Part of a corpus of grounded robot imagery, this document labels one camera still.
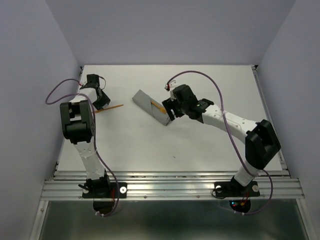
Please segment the orange plastic fork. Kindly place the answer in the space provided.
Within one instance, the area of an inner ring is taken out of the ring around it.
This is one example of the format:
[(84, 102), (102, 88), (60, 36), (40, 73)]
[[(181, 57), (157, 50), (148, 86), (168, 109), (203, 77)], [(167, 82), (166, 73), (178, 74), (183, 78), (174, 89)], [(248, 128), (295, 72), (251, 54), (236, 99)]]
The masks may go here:
[(150, 101), (151, 102), (151, 104), (152, 105), (154, 105), (156, 108), (158, 108), (158, 110), (161, 112), (161, 113), (163, 113), (163, 114), (166, 114), (167, 113), (167, 111), (166, 111), (166, 109), (162, 106), (162, 105), (159, 105), (159, 104), (157, 104), (155, 101)]

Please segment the orange plastic knife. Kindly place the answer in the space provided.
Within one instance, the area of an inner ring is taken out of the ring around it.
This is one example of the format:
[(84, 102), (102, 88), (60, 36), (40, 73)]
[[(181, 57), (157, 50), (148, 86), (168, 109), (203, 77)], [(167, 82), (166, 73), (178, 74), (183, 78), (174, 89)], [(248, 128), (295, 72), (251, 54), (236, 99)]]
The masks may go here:
[(107, 107), (107, 108), (103, 108), (103, 109), (100, 109), (100, 110), (96, 110), (95, 111), (95, 114), (98, 114), (98, 113), (101, 113), (101, 112), (104, 112), (104, 111), (107, 111), (107, 110), (112, 110), (112, 109), (116, 109), (116, 108), (120, 108), (120, 107), (123, 107), (124, 104), (119, 104), (119, 105), (115, 105), (115, 106), (110, 106), (110, 107)]

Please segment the grey cloth napkin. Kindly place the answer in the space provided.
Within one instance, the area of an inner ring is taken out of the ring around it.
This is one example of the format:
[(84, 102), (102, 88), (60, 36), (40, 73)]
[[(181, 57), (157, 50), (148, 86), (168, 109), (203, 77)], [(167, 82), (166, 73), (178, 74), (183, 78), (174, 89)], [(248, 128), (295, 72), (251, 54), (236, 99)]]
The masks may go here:
[(151, 98), (148, 94), (146, 94), (141, 89), (138, 90), (137, 93), (132, 97), (132, 100), (138, 107), (140, 107), (143, 111), (145, 111), (147, 114), (152, 116), (155, 120), (157, 120), (163, 126), (167, 126), (171, 122), (171, 119), (168, 113), (167, 112), (166, 114), (161, 113), (157, 107), (151, 104), (151, 101), (154, 101), (161, 106), (163, 105), (158, 103), (153, 98)]

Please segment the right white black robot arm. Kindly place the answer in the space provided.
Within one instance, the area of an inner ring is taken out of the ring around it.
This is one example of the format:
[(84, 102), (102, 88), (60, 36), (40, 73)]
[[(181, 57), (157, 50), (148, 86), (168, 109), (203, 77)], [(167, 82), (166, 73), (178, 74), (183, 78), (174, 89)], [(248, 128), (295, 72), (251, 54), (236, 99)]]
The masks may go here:
[(186, 84), (168, 84), (165, 90), (170, 97), (162, 105), (171, 120), (188, 116), (191, 120), (216, 127), (226, 132), (231, 140), (238, 139), (244, 144), (245, 160), (241, 161), (240, 169), (230, 182), (233, 194), (246, 192), (248, 184), (281, 150), (279, 139), (268, 120), (248, 120), (223, 110), (208, 99), (197, 99)]

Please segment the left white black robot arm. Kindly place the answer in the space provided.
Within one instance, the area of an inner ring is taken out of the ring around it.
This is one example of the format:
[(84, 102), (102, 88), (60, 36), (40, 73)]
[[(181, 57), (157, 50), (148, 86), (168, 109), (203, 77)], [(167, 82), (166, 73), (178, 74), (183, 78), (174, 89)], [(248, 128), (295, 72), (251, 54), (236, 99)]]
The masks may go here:
[(94, 112), (103, 110), (111, 100), (101, 88), (101, 76), (88, 74), (86, 78), (78, 95), (59, 106), (62, 133), (76, 148), (85, 167), (86, 182), (81, 188), (106, 197), (111, 193), (111, 184), (95, 147)]

